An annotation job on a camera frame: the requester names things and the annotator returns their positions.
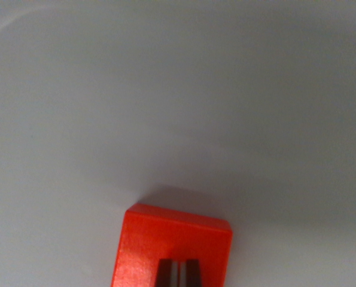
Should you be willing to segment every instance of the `white background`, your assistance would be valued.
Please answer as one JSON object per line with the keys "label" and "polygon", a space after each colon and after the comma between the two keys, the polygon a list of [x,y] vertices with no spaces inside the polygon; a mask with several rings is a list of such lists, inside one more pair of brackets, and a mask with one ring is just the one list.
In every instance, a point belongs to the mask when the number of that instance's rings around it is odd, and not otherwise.
{"label": "white background", "polygon": [[356,2],[0,1],[0,286],[109,287],[138,200],[228,219],[226,286],[356,286]]}

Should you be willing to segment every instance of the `plastic piece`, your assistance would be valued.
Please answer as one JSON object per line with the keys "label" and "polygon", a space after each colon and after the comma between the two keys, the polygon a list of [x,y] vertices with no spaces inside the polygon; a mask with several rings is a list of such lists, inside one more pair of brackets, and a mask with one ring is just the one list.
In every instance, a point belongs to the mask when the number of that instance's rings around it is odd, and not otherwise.
{"label": "plastic piece", "polygon": [[124,215],[111,286],[154,287],[160,259],[195,258],[202,286],[223,287],[231,241],[227,221],[135,204]]}

